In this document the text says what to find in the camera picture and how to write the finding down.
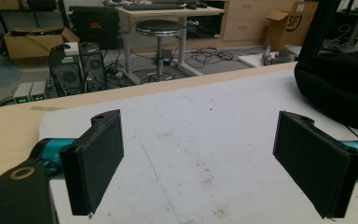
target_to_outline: floor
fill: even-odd
[[[343,49],[342,51],[358,50],[358,42],[354,49]],[[259,54],[264,52],[261,46],[234,48],[234,49],[198,49],[186,53],[186,63],[199,70],[202,74],[214,74],[226,71],[240,70],[250,68],[245,63],[238,60],[239,56]],[[122,68],[123,55],[118,50],[108,50],[103,53],[103,63],[105,66],[114,64],[118,71]],[[154,63],[154,53],[149,54],[132,54],[132,71],[138,76],[143,83],[149,81],[150,73],[156,71]],[[164,72],[170,80],[174,78],[186,78],[192,75],[176,67],[171,63],[164,67]],[[47,65],[18,67],[7,56],[0,55],[0,105],[10,103],[10,99],[15,93],[20,83],[44,81],[49,84],[49,69]],[[132,83],[124,76],[110,74],[108,76],[109,89],[125,88]]]

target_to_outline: desk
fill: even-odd
[[[63,182],[52,181],[61,223],[331,223],[273,159],[278,111],[315,119],[336,139],[355,136],[307,104],[294,66],[0,107],[0,174],[28,157],[39,134],[74,136],[89,115],[120,108],[125,157],[102,204],[92,220],[72,217]],[[346,218],[334,223],[358,223],[358,184]]]
[[[124,45],[124,56],[125,56],[125,74],[126,76],[135,84],[141,84],[141,80],[132,73],[131,70],[131,44],[129,33],[131,31],[131,18],[161,18],[161,17],[179,17],[180,22],[186,27],[186,18],[187,16],[207,16],[207,15],[217,15],[224,13],[224,9],[207,7],[207,8],[197,8],[197,10],[192,9],[173,9],[173,10],[145,10],[145,11],[128,11],[123,7],[117,7],[116,10],[120,15],[120,29],[121,35],[123,38]],[[185,64],[185,50],[186,50],[186,29],[180,35],[180,47],[179,47],[179,59],[176,62],[177,65],[184,67],[185,69],[191,71],[197,76],[202,75],[194,68]]]

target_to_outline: black cloth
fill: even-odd
[[[358,129],[358,51],[301,59],[295,68],[300,92],[331,119]]]

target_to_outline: cardboard box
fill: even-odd
[[[271,11],[264,45],[274,51],[285,45],[302,46],[317,7],[317,2],[295,2],[290,12]]]
[[[17,28],[5,36],[10,59],[47,58],[52,48],[80,39],[66,27],[62,28]]]
[[[17,10],[22,8],[21,0],[0,0],[0,10]]]

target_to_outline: sticker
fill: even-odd
[[[297,11],[304,11],[304,7],[305,7],[305,5],[298,5]]]
[[[61,110],[64,108],[59,108],[59,107],[47,107],[47,106],[33,106],[31,107],[31,110],[42,110],[42,111],[56,111],[56,110]]]
[[[286,23],[286,32],[295,31],[300,25],[301,20],[302,20],[302,15],[290,16]]]

